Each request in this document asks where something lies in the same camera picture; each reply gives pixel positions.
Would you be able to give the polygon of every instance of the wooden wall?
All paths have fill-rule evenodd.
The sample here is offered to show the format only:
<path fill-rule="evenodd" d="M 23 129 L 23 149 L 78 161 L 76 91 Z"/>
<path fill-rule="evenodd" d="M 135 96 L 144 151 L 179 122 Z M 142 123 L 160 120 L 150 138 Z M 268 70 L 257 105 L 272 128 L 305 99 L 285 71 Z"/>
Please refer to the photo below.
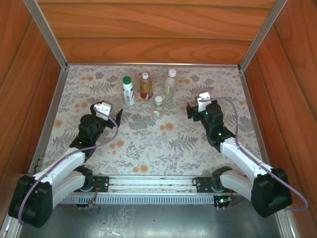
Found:
<path fill-rule="evenodd" d="M 68 62 L 239 64 L 275 0 L 38 0 Z"/>
<path fill-rule="evenodd" d="M 310 203 L 293 213 L 304 238 L 317 233 L 316 23 L 315 0 L 289 0 L 245 72 L 269 159 Z"/>
<path fill-rule="evenodd" d="M 28 172 L 59 73 L 23 0 L 0 1 L 0 226 Z"/>

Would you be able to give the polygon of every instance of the patterned table surface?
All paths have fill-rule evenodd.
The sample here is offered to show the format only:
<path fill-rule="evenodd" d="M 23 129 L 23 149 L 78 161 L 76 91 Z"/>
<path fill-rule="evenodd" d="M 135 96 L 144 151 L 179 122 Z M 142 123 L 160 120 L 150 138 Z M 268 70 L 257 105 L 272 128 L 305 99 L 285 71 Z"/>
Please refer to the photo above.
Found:
<path fill-rule="evenodd" d="M 153 118 L 154 97 L 161 95 L 169 68 L 153 66 L 74 66 L 70 67 L 55 118 L 42 169 L 67 150 L 78 133 L 80 118 L 89 106 L 101 100 L 113 103 L 111 116 L 123 108 L 119 134 L 115 140 L 95 151 L 85 163 L 94 174 L 105 175 L 209 175 L 213 170 L 231 166 L 232 161 L 209 146 L 200 122 L 187 119 L 187 102 L 195 102 L 201 92 L 226 97 L 239 114 L 239 140 L 260 158 L 250 113 L 236 68 L 175 67 L 176 92 L 163 102 L 164 116 Z M 139 77 L 148 72 L 153 78 L 154 96 L 140 98 Z M 136 91 L 134 106 L 124 103 L 122 78 L 130 76 Z M 234 111 L 226 101 L 218 102 L 224 112 L 225 126 L 234 132 Z M 106 129 L 97 143 L 111 138 Z"/>

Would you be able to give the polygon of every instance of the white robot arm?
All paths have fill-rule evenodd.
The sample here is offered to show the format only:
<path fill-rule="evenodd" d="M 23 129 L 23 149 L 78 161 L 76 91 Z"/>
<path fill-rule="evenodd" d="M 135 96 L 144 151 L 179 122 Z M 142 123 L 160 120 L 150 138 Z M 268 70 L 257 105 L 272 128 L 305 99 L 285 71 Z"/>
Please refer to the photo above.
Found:
<path fill-rule="evenodd" d="M 229 167 L 220 168 L 212 173 L 210 183 L 213 190 L 221 192 L 227 188 L 241 194 L 251 201 L 262 217 L 291 205 L 290 190 L 272 178 L 266 170 L 288 183 L 286 173 L 281 168 L 273 169 L 240 145 L 235 135 L 224 127 L 221 107 L 217 100 L 211 100 L 208 92 L 200 94 L 196 99 L 197 106 L 187 105 L 187 117 L 201 121 L 209 144 L 233 160 L 246 175 L 239 175 Z"/>
<path fill-rule="evenodd" d="M 20 178 L 8 210 L 10 216 L 39 228 L 66 196 L 77 189 L 92 187 L 93 172 L 82 165 L 94 153 L 96 141 L 104 129 L 120 126 L 123 109 L 115 121 L 108 120 L 110 109 L 111 105 L 105 102 L 91 105 L 91 114 L 81 117 L 79 133 L 65 154 L 34 176 Z"/>

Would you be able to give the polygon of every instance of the wire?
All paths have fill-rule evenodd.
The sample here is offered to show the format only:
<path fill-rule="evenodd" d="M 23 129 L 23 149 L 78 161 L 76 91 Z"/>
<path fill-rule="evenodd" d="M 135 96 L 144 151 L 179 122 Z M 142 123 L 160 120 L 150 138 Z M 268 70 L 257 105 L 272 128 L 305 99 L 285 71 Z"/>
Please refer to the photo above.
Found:
<path fill-rule="evenodd" d="M 92 205 L 96 202 L 97 195 L 98 195 L 98 186 L 97 186 L 97 183 L 95 183 L 95 187 L 96 187 L 95 195 L 94 195 L 93 199 L 91 200 Z"/>
<path fill-rule="evenodd" d="M 95 149 L 95 148 L 99 148 L 99 147 L 102 147 L 104 145 L 107 145 L 108 143 L 110 143 L 111 141 L 113 141 L 115 139 L 115 137 L 118 135 L 118 132 L 119 132 L 119 128 L 118 128 L 118 125 L 117 123 L 109 116 L 107 116 L 106 114 L 100 112 L 100 111 L 97 111 L 98 113 L 100 113 L 101 115 L 105 116 L 106 118 L 108 118 L 115 126 L 116 128 L 116 131 L 113 135 L 113 137 L 104 142 L 104 143 L 101 143 L 99 145 L 95 145 L 95 146 L 90 146 L 90 147 L 87 147 L 87 148 L 83 148 L 83 149 L 78 149 L 78 150 L 75 150 L 69 154 L 66 154 L 64 155 L 62 158 L 60 158 L 45 174 L 43 174 L 30 188 L 30 190 L 26 193 L 22 203 L 21 203 L 21 206 L 20 206 L 20 209 L 19 209 L 19 213 L 18 213 L 18 220 L 19 220 L 19 223 L 20 225 L 23 225 L 23 222 L 22 222 L 22 212 L 23 212 L 23 208 L 25 206 L 25 203 L 26 201 L 28 200 L 28 198 L 30 197 L 32 191 L 35 189 L 35 187 L 45 178 L 48 176 L 48 174 L 50 172 L 52 172 L 61 162 L 63 162 L 64 160 L 66 160 L 68 157 L 78 153 L 78 152 L 83 152 L 83 151 L 86 151 L 86 150 L 91 150 L 91 149 Z"/>
<path fill-rule="evenodd" d="M 276 176 L 275 174 L 273 174 L 270 170 L 268 170 L 266 167 L 263 166 L 262 163 L 258 162 L 257 160 L 255 160 L 252 156 L 249 155 L 249 153 L 247 151 L 245 151 L 239 141 L 238 141 L 238 113 L 237 113 L 237 109 L 235 107 L 235 105 L 233 104 L 233 102 L 228 99 L 228 98 L 212 98 L 212 99 L 208 99 L 208 100 L 200 100 L 200 102 L 205 103 L 205 102 L 211 102 L 211 101 L 216 101 L 216 100 L 225 100 L 227 102 L 229 102 L 233 109 L 234 109 L 234 113 L 235 113 L 235 121 L 236 121 L 236 133 L 235 133 L 235 141 L 236 144 L 238 146 L 238 148 L 248 157 L 250 158 L 257 166 L 259 166 L 261 169 L 263 169 L 265 172 L 267 172 L 269 175 L 271 175 L 273 178 L 275 178 L 277 181 L 279 181 L 281 184 L 283 184 L 285 187 L 287 187 L 289 190 L 293 191 L 296 195 L 298 195 L 304 202 L 305 206 L 302 208 L 291 208 L 291 207 L 287 207 L 285 208 L 285 210 L 288 211 L 295 211 L 295 212 L 301 212 L 301 211 L 305 211 L 308 208 L 308 201 L 306 200 L 306 198 L 299 192 L 297 191 L 295 188 L 293 188 L 292 186 L 290 186 L 288 183 L 284 182 L 283 180 L 281 180 L 278 176 Z"/>
<path fill-rule="evenodd" d="M 92 206 L 85 206 L 85 207 L 77 207 L 76 205 L 74 206 L 67 206 L 67 205 L 64 205 L 64 204 L 58 204 L 58 206 L 60 208 L 63 208 L 63 209 L 69 209 L 69 210 L 89 210 L 89 209 L 95 209 L 95 208 L 103 208 L 103 207 L 109 207 L 109 206 L 112 206 L 111 204 L 105 204 L 105 205 L 92 205 Z"/>
<path fill-rule="evenodd" d="M 230 210 L 230 209 L 232 209 L 232 208 L 238 207 L 238 206 L 240 206 L 245 200 L 246 200 L 246 199 L 243 198 L 243 199 L 242 199 L 240 202 L 238 202 L 237 204 L 235 204 L 235 205 L 233 205 L 233 206 L 230 206 L 230 207 L 225 207 L 224 209 L 225 209 L 225 210 Z"/>

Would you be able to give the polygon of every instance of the small medicine bottle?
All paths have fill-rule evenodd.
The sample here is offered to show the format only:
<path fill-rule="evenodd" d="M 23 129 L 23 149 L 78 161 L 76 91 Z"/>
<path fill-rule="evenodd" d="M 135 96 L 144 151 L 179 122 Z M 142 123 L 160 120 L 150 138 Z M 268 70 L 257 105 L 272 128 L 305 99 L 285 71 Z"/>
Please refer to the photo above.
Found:
<path fill-rule="evenodd" d="M 154 107 L 154 111 L 153 111 L 153 117 L 155 119 L 162 118 L 162 116 L 163 116 L 162 105 L 163 105 L 163 97 L 156 96 L 155 97 L 155 107 Z"/>

